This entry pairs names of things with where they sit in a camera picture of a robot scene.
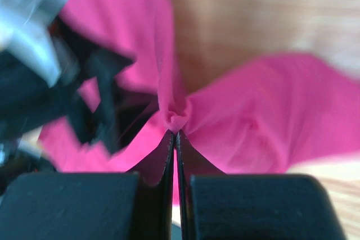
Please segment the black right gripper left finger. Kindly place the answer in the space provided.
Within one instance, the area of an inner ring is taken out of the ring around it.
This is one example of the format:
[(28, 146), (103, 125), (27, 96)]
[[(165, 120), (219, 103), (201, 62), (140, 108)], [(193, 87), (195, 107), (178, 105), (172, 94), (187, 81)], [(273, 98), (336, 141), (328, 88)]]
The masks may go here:
[(173, 135), (124, 173), (61, 173), (1, 143), (2, 239), (169, 239)]

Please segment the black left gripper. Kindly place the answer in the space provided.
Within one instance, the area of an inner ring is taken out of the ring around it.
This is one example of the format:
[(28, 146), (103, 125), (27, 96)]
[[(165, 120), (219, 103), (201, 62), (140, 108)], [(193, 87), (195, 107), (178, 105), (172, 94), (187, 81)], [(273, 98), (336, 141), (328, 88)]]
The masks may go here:
[(52, 45), (69, 73), (48, 87), (8, 52), (1, 54), (1, 140), (11, 141), (43, 126), (42, 138), (57, 168), (74, 171), (71, 143), (58, 119), (65, 117), (76, 142), (101, 142), (111, 155), (135, 137), (135, 94), (115, 76), (132, 61), (73, 31), (60, 18), (50, 27)]

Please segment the pink t shirt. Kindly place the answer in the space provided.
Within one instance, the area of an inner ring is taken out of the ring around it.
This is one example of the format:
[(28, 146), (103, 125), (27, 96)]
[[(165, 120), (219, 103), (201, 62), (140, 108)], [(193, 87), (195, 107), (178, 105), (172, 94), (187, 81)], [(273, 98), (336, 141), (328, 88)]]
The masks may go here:
[(70, 0), (61, 17), (135, 59), (116, 80), (160, 109), (114, 156), (45, 126), (60, 171), (126, 171), (166, 130), (226, 173), (359, 152), (359, 0)]

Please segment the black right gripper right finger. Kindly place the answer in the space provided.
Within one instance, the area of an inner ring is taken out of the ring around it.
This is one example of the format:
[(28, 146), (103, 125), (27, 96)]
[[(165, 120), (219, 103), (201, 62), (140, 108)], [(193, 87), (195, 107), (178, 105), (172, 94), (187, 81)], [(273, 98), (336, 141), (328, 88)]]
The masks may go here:
[(305, 174), (231, 174), (176, 136), (183, 239), (344, 239), (320, 182)]

